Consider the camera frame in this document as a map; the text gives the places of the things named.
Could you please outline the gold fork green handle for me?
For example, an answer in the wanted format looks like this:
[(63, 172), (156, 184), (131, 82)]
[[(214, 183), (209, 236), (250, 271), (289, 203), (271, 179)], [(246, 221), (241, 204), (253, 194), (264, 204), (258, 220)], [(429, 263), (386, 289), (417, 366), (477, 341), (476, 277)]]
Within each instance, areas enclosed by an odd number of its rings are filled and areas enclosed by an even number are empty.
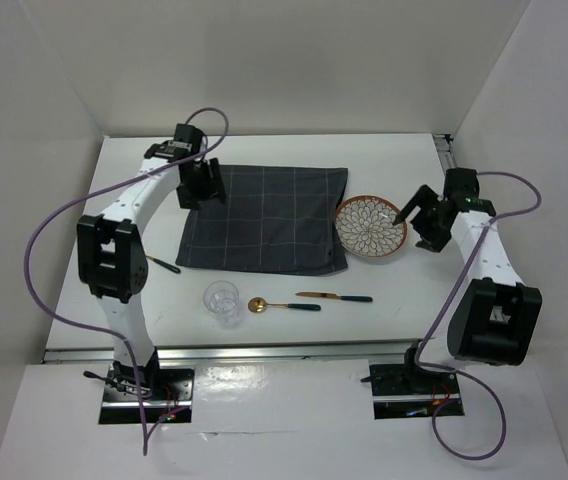
[(168, 263), (168, 262), (166, 262), (166, 261), (164, 261), (164, 260), (161, 260), (161, 259), (158, 259), (158, 258), (149, 256), (149, 255), (147, 255), (146, 258), (147, 258), (149, 261), (151, 261), (152, 263), (154, 263), (154, 264), (160, 266), (161, 268), (163, 268), (163, 269), (165, 269), (165, 270), (167, 270), (167, 271), (170, 271), (170, 272), (172, 272), (172, 273), (174, 273), (174, 274), (180, 274), (180, 273), (181, 273), (181, 269), (180, 269), (178, 266), (176, 266), (176, 265), (173, 265), (173, 264)]

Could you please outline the dark grey checked cloth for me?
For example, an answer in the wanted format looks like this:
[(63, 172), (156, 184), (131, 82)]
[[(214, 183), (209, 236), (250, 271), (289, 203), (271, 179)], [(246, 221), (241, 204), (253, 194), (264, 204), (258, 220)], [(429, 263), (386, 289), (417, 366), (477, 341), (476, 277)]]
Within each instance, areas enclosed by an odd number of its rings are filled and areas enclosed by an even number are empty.
[(221, 173), (227, 200), (188, 214), (178, 266), (296, 276), (348, 268), (334, 226), (346, 168), (224, 165)]

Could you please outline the clear drinking glass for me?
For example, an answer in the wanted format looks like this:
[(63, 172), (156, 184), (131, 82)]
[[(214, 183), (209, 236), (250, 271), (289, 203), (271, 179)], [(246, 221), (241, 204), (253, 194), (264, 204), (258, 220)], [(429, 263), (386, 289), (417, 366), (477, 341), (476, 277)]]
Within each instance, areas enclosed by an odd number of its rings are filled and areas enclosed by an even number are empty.
[(203, 294), (203, 303), (222, 327), (233, 328), (238, 324), (240, 295), (233, 283), (213, 282)]

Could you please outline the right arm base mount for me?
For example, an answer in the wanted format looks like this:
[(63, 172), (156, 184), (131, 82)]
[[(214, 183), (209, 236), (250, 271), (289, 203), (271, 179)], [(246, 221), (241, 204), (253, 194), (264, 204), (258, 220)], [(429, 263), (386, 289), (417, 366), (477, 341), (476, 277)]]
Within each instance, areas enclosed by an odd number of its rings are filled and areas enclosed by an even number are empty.
[(400, 364), (371, 364), (360, 382), (371, 388), (376, 420), (464, 416), (453, 374), (409, 371)]

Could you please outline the floral patterned plate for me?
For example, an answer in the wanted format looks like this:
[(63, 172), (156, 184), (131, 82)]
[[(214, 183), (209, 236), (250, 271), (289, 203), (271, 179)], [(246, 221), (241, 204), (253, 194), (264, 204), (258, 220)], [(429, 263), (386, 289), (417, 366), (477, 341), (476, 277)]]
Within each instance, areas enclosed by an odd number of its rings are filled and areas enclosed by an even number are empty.
[(338, 206), (334, 226), (348, 252), (365, 258), (383, 258), (397, 252), (407, 239), (406, 223), (395, 223), (399, 213), (386, 199), (359, 195)]

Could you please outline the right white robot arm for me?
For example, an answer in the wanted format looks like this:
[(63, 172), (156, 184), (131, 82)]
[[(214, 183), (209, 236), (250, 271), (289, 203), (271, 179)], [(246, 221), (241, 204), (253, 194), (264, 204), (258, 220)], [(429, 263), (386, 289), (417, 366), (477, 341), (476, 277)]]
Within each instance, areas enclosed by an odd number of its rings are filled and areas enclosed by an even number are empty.
[(517, 366), (532, 339), (542, 296), (512, 266), (498, 231), (506, 216), (481, 198), (480, 175), (447, 170), (441, 194), (421, 186), (396, 220), (410, 221), (419, 248), (439, 253), (455, 242), (464, 259), (435, 322), (405, 352), (398, 379), (412, 392), (424, 392), (466, 362)]

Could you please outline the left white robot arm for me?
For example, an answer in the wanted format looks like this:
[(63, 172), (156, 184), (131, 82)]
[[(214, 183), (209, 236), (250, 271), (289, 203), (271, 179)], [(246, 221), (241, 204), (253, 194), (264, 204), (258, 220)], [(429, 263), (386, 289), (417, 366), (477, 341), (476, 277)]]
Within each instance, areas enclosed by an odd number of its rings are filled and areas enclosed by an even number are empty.
[(79, 278), (97, 297), (108, 328), (118, 334), (113, 363), (116, 379), (125, 381), (140, 399), (157, 394), (162, 377), (141, 304), (148, 277), (142, 234), (171, 193), (188, 210), (197, 210), (208, 200), (225, 202), (219, 161), (184, 160), (203, 151), (205, 145), (202, 130), (177, 125), (171, 140), (155, 143), (145, 152), (140, 182), (122, 191), (100, 214), (84, 215), (77, 223)]

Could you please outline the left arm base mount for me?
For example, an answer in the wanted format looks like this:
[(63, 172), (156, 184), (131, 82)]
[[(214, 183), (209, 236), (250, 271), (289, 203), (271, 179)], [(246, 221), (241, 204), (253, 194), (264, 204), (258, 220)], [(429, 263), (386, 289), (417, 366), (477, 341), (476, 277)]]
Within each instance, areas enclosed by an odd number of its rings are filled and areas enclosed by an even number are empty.
[[(137, 390), (133, 383), (117, 380), (112, 367), (104, 375), (85, 370), (83, 376), (103, 383), (100, 425), (140, 423)], [(161, 370), (156, 387), (143, 387), (141, 396), (147, 424), (151, 426), (159, 420), (170, 424), (190, 423), (194, 379), (193, 368), (167, 368)]]

